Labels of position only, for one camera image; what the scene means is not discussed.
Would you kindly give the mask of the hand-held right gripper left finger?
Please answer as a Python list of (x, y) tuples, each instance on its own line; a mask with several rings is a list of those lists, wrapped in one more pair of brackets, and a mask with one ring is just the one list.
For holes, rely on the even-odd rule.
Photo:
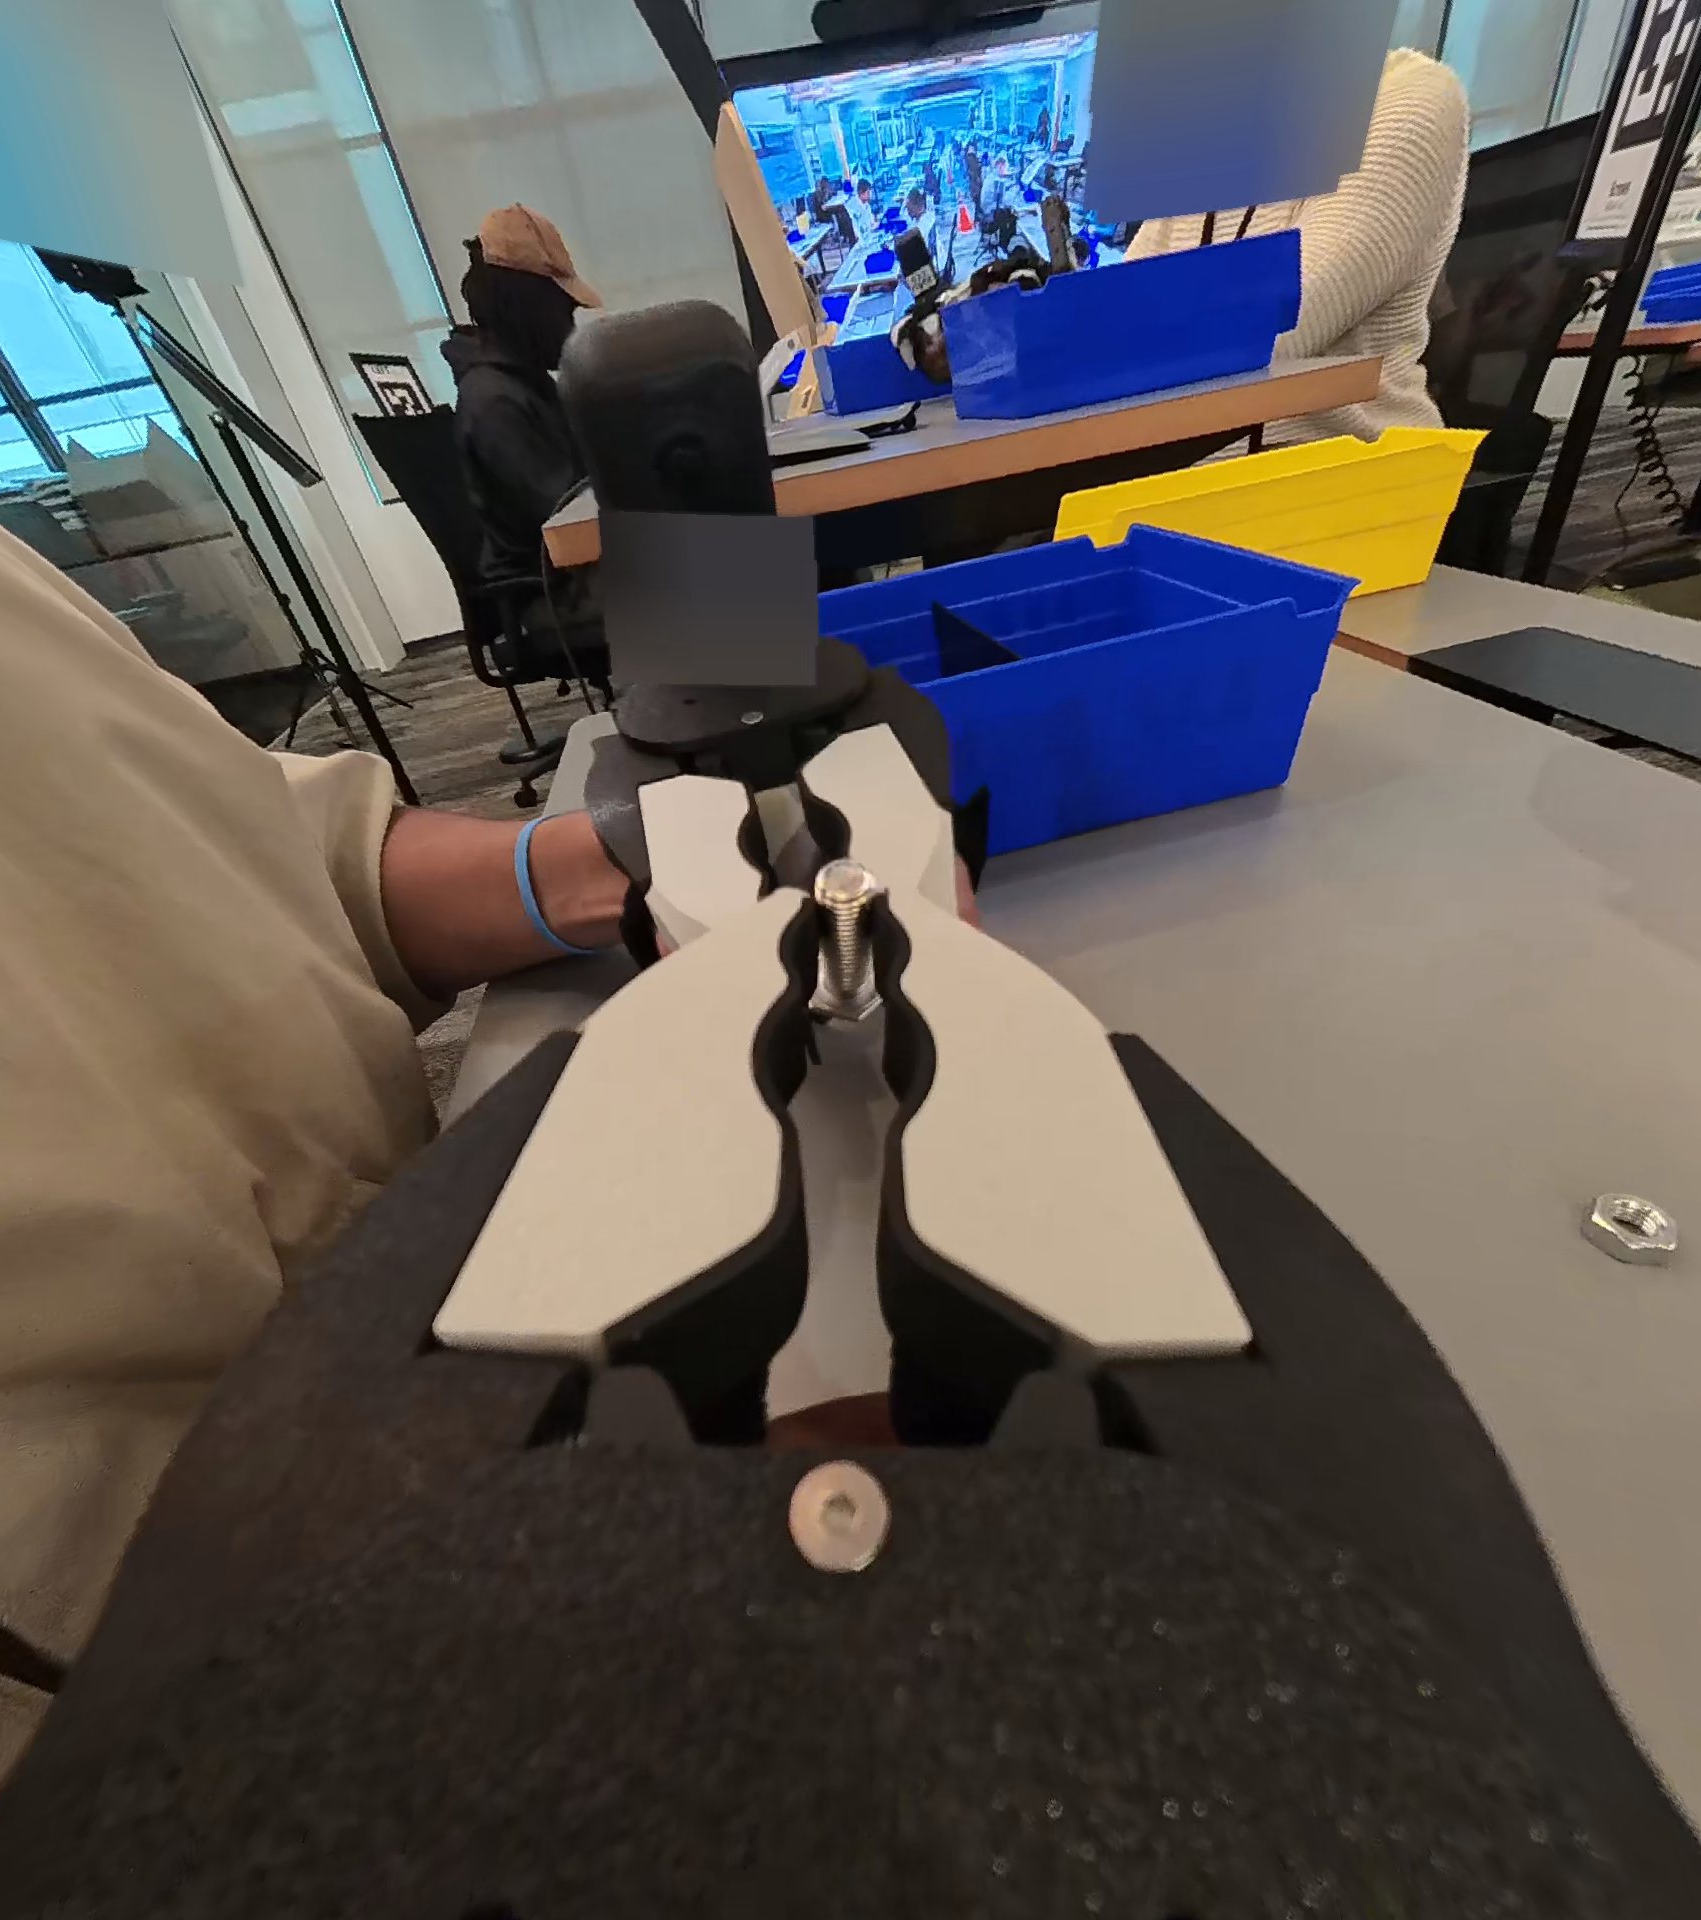
[(431, 1341), (645, 1368), (698, 1443), (757, 1443), (809, 1292), (788, 1119), (809, 1069), (809, 898), (765, 894), (526, 1066), (543, 1108)]

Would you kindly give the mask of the steel hex bolt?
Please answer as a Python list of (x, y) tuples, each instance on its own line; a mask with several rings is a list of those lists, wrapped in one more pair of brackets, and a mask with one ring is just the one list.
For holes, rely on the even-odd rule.
[(875, 963), (875, 915), (886, 884), (857, 862), (833, 856), (813, 877), (815, 907), (815, 987), (820, 1022), (863, 1022), (883, 1004)]

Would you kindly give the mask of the blue divided storage bin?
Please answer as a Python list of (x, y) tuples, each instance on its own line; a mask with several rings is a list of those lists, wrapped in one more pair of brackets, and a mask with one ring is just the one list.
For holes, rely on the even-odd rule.
[[(1287, 787), (1353, 581), (1190, 536), (1041, 541), (825, 590), (820, 632), (942, 716), (988, 853)], [(942, 605), (1021, 654), (936, 677)]]

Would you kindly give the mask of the steel hex nut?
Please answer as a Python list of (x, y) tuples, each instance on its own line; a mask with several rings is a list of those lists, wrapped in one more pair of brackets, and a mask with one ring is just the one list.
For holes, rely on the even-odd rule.
[(1611, 1263), (1664, 1269), (1676, 1260), (1676, 1221), (1647, 1196), (1598, 1194), (1580, 1211), (1580, 1238)]

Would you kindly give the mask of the person's left hand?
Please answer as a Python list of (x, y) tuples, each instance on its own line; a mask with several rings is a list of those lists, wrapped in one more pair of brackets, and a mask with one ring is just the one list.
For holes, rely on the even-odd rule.
[(575, 952), (624, 951), (628, 874), (607, 856), (593, 829), (567, 836), (543, 856), (550, 931)]

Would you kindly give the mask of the black office chair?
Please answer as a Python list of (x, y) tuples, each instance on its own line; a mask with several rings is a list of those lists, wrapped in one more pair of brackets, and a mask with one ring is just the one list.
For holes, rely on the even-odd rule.
[(357, 418), (357, 431), (452, 583), (463, 650), (478, 684), (503, 694), (512, 703), (526, 748), (503, 759), (520, 773), (513, 805), (530, 810), (538, 781), (559, 770), (567, 734), (553, 740), (530, 734), (520, 686), (553, 684), (559, 694), (582, 694), (586, 712), (607, 711), (607, 650), (598, 632), (553, 606), (538, 565), (500, 583), (485, 575), (481, 514), (466, 487), (448, 407), (404, 418)]
[(1598, 117), (1477, 149), (1432, 295), (1425, 387), (1447, 430), (1477, 430), (1436, 564), (1503, 573), (1515, 510), (1550, 450), (1540, 387), (1559, 332), (1606, 270), (1573, 245)]

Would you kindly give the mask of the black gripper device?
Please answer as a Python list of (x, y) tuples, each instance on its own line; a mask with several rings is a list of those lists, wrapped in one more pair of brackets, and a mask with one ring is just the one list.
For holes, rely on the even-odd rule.
[(993, 292), (1039, 292), (1059, 276), (1078, 276), (1087, 268), (1087, 251), (1078, 238), (1064, 230), (1064, 245), (1054, 253), (1037, 253), (1027, 239), (1015, 239), (1005, 256), (975, 268), (961, 280), (948, 280), (936, 268), (928, 239), (916, 228), (897, 239), (897, 310), (887, 326), (887, 344), (901, 367), (924, 374), (936, 387), (952, 386), (952, 363), (948, 346), (942, 311), (961, 302), (981, 302)]

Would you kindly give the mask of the yellow storage bin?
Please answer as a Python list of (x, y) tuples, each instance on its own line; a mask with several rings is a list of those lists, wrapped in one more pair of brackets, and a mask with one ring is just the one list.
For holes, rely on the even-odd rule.
[(1480, 430), (1393, 427), (1072, 490), (1054, 539), (1116, 547), (1132, 530), (1221, 541), (1353, 581), (1353, 598), (1425, 583)]

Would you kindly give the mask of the long blue storage bin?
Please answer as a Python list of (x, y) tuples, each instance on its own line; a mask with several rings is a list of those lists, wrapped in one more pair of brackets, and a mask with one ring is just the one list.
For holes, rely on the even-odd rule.
[(952, 407), (1021, 421), (1254, 374), (1299, 318), (1299, 230), (1054, 276), (942, 310)]

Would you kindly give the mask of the black tripod light stand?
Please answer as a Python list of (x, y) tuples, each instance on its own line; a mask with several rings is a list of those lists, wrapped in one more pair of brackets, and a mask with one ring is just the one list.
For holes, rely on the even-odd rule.
[(43, 246), (38, 246), (34, 253), (61, 287), (117, 310), (144, 360), (168, 371), (208, 407), (211, 440), (222, 447), (222, 458), (250, 501), (247, 514), (234, 501), (222, 501), (222, 509), (245, 541), (253, 541), (253, 533), (266, 539), (266, 550), (277, 564), (266, 575), (270, 595), (297, 643), (297, 660), (321, 684), (321, 694), (335, 712), (341, 700), (352, 707), (357, 724), (344, 716), (335, 722), (344, 739), (357, 740), (357, 734), (365, 734), (378, 759), (390, 770), (397, 800), (417, 805), (414, 781), (373, 707), (378, 695), (369, 694), (349, 650), (344, 646), (332, 612), (314, 590), (305, 555), (291, 539), (270, 487), (262, 479), (257, 458), (277, 468), (305, 495), (321, 483), (321, 474), (275, 427), (266, 427), (191, 346), (184, 346), (160, 318), (144, 311), (149, 287), (131, 268)]

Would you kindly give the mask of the grey wood-edged table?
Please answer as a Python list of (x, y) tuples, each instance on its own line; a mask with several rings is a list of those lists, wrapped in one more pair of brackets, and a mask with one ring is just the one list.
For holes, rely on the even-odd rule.
[[(1408, 661), (1425, 652), (1524, 628), (1567, 632), (1701, 670), (1701, 620), (1693, 616), (1454, 565), (1432, 565), (1419, 587), (1350, 598), (1336, 646), (1377, 666), (1408, 670)], [(1660, 740), (1638, 740), (1584, 716), (1547, 712), (1540, 724), (1638, 766), (1701, 781), (1701, 759), (1680, 755)]]

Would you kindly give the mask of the black video bar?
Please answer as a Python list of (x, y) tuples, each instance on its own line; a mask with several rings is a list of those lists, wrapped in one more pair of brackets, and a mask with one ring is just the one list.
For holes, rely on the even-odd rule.
[(1054, 3), (813, 3), (809, 26), (820, 44), (869, 37), (936, 40), (975, 28), (1032, 26)]

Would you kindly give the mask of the black table panel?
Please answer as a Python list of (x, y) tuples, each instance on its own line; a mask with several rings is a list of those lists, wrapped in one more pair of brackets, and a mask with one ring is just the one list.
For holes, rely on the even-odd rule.
[(1701, 766), (1701, 666), (1552, 628), (1431, 650), (1408, 672), (1490, 707), (1559, 716)]

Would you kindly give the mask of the tall marker sign stand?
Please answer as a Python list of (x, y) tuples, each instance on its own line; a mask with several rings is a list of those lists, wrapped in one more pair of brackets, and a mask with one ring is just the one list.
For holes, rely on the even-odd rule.
[(1559, 256), (1608, 276), (1518, 581), (1544, 587), (1701, 112), (1701, 3), (1631, 3)]

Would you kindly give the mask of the wall television screen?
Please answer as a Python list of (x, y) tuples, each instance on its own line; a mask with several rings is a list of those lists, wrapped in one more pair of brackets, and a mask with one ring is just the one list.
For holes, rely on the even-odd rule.
[(1049, 253), (1071, 216), (1080, 268), (1118, 256), (1084, 199), (1099, 31), (961, 35), (928, 51), (791, 51), (730, 67), (730, 101), (825, 324), (901, 287), (919, 230), (948, 280), (1019, 245)]

